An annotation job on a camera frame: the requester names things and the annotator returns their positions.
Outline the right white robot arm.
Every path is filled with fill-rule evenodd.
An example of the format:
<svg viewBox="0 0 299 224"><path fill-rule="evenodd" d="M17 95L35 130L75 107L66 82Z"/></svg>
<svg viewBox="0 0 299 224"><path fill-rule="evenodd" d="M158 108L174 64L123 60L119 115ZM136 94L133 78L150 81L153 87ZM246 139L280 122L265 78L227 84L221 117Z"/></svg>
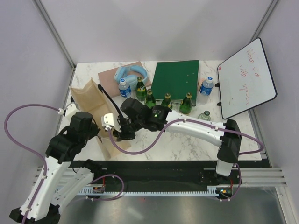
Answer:
<svg viewBox="0 0 299 224"><path fill-rule="evenodd" d="M189 135L219 148L215 180L223 184L231 178L231 169L238 162L242 141L235 120L221 123L191 118L161 105L149 108L133 98L126 99L117 111L119 116L113 118L112 127L118 141L134 139L135 133L141 129Z"/></svg>

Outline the blue cap water bottle front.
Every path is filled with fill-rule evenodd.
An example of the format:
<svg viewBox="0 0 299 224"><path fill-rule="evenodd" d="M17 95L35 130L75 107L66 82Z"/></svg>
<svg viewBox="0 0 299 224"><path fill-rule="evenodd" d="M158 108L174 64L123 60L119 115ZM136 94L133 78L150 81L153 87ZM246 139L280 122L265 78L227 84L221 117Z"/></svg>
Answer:
<svg viewBox="0 0 299 224"><path fill-rule="evenodd" d="M127 83L127 81L124 78L120 79L118 88L119 88L120 95L122 97L129 98L131 96L130 85Z"/></svg>

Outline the beige canvas tote bag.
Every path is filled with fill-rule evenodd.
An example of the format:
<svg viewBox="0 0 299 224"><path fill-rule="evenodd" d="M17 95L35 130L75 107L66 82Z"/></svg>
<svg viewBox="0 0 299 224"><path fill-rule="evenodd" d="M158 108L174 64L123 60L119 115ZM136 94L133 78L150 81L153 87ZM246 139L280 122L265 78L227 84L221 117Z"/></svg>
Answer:
<svg viewBox="0 0 299 224"><path fill-rule="evenodd" d="M88 81L82 89L71 87L70 90L71 96L74 99L74 102L77 103L79 109L92 114L95 122L100 128L97 143L105 160L112 159L120 154L120 152L112 145L108 132L102 127L101 117L105 114L113 113L113 115L118 116L117 110L104 94L104 91L99 89L98 84L96 84L93 79Z"/></svg>

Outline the green glass bottle yellow cap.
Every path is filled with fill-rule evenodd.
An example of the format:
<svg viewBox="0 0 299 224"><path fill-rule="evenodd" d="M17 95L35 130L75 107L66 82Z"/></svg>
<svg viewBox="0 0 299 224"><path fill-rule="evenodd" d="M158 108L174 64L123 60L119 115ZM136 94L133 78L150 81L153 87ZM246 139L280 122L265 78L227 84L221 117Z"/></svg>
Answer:
<svg viewBox="0 0 299 224"><path fill-rule="evenodd" d="M198 119L205 120L205 121L210 121L211 120L210 112L209 111L204 111L203 113L201 113L198 116Z"/></svg>

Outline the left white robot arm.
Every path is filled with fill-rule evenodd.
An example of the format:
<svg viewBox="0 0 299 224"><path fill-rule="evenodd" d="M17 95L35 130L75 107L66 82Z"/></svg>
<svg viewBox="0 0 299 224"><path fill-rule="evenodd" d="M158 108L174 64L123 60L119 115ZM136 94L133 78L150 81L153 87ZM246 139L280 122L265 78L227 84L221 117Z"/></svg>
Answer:
<svg viewBox="0 0 299 224"><path fill-rule="evenodd" d="M13 209L9 217L22 224L56 224L62 211L89 183L99 183L103 173L95 161L86 160L60 190L59 182L75 156L86 146L88 140L97 136L100 128L88 112L75 113L58 135L53 137L46 150L45 166L26 202Z"/></svg>

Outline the blue cap water bottle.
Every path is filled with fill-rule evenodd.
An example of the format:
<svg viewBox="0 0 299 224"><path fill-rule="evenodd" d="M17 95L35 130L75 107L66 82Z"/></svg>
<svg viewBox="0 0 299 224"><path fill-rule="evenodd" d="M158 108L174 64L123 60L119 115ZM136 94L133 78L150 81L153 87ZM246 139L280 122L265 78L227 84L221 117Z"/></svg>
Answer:
<svg viewBox="0 0 299 224"><path fill-rule="evenodd" d="M118 88L119 88L120 95L122 97L129 98L131 96L130 85L127 83L127 81L124 78L120 79Z"/></svg>
<svg viewBox="0 0 299 224"><path fill-rule="evenodd" d="M201 83L199 88L199 93L200 93L199 102L201 104L205 104L208 101L209 96L211 95L211 92L213 90L213 87L214 87L214 83L213 83L213 78L211 76L206 78Z"/></svg>

